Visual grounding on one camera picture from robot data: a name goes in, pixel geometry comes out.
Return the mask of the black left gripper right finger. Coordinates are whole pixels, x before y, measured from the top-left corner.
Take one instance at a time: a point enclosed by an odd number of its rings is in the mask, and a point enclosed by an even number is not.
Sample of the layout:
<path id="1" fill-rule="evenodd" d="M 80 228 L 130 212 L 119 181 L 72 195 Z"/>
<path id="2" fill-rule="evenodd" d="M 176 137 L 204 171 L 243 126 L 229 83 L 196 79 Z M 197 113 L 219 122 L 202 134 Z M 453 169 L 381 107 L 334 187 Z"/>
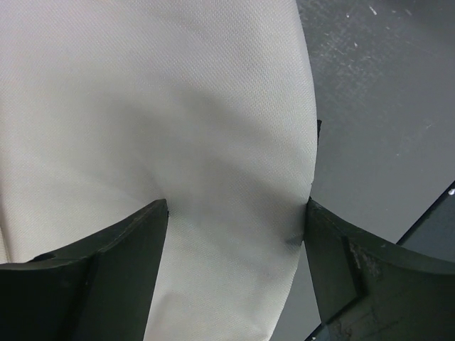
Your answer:
<path id="1" fill-rule="evenodd" d="M 321 326 L 312 340 L 453 340 L 454 263 L 346 222 L 314 200 L 304 246 Z"/>

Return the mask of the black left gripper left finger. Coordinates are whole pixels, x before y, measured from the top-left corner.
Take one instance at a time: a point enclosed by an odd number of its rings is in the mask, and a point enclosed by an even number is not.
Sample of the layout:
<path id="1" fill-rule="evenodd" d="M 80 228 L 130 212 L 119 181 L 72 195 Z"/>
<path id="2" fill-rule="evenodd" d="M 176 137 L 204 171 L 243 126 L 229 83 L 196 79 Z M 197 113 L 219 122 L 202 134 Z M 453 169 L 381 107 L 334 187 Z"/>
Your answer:
<path id="1" fill-rule="evenodd" d="M 156 200 L 25 263 L 1 265 L 2 340 L 142 340 L 167 230 Z"/>

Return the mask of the beige canvas backpack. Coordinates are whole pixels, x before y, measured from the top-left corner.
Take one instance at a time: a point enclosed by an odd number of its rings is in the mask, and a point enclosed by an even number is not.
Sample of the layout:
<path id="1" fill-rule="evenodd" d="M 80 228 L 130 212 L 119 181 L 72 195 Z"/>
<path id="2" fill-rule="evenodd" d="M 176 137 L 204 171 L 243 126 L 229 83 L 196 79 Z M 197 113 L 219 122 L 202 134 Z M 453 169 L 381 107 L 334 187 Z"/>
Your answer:
<path id="1" fill-rule="evenodd" d="M 1 261 L 165 199 L 147 340 L 269 340 L 316 102 L 295 1 L 2 1 Z"/>

